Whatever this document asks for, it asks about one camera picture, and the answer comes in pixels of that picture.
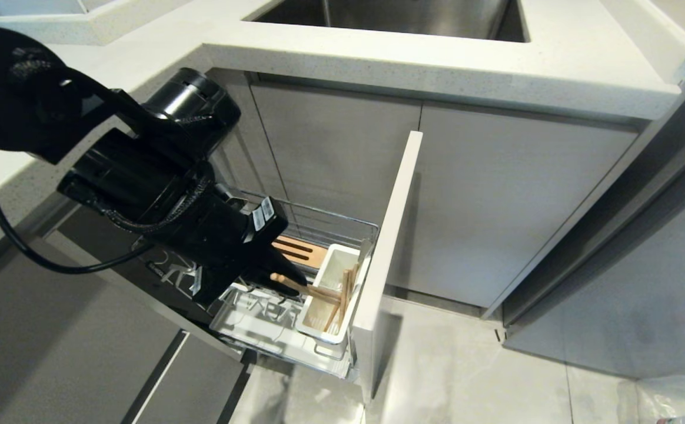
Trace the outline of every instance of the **kitchen cabinet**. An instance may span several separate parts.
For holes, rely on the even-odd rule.
[[[139,424],[215,424],[241,373],[212,346],[188,334],[136,421]]]
[[[483,307],[530,271],[636,137],[589,122],[445,104],[424,105],[420,128],[425,141],[392,281]]]
[[[245,72],[211,69],[207,75],[230,93],[241,110],[238,124],[210,158],[222,182],[267,196],[287,198]]]
[[[251,91],[288,199],[381,224],[421,103],[284,84]]]
[[[72,263],[42,240],[50,260]],[[97,274],[0,259],[0,422],[121,422],[179,328]]]

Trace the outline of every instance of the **chopstick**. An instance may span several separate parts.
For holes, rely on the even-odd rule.
[[[335,305],[335,307],[332,309],[332,313],[330,314],[330,317],[327,319],[327,324],[324,325],[324,330],[322,330],[322,331],[324,331],[324,333],[326,333],[327,330],[330,329],[330,325],[332,325],[332,320],[335,319],[335,314],[337,314],[337,311],[339,311],[339,310],[340,310],[340,304],[338,303],[338,304]]]
[[[353,280],[351,280],[351,276],[353,276],[352,269],[346,269],[346,271],[342,274],[342,287],[340,290],[340,317],[337,320],[337,325],[340,326],[343,325],[343,319],[345,319],[345,310],[348,309],[348,301],[350,300],[348,298],[348,293],[351,290],[351,286],[353,286]]]
[[[270,274],[270,280],[277,281],[278,283],[288,286],[299,293],[302,293],[307,296],[313,296],[329,304],[340,305],[340,294],[335,292],[334,290],[330,290],[323,287],[314,287],[310,284],[304,286],[298,284],[296,281],[289,279],[288,277],[283,276],[283,274],[278,274],[277,272],[273,272],[272,274]]]

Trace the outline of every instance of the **stainless steel sink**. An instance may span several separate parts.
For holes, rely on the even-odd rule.
[[[517,0],[284,0],[255,21],[526,41]]]

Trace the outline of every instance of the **robotic arm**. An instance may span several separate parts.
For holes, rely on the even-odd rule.
[[[270,280],[277,272],[305,284],[302,272],[272,246],[288,225],[281,205],[268,197],[246,210],[245,202],[217,184],[207,161],[240,117],[218,84],[183,68],[139,105],[124,91],[66,67],[38,41],[0,29],[0,150],[58,164],[112,116],[133,134],[106,132],[57,190],[202,267],[192,296],[165,287],[157,290],[158,300],[208,327],[209,306],[238,276],[287,296],[299,294]],[[55,271],[98,271],[145,250],[98,266],[60,266],[26,246],[1,210],[0,225],[28,257]]]

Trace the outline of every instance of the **tile floor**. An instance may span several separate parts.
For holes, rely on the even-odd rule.
[[[634,383],[502,349],[499,322],[386,297],[400,335],[364,412],[358,386],[262,359],[231,424],[630,424]]]

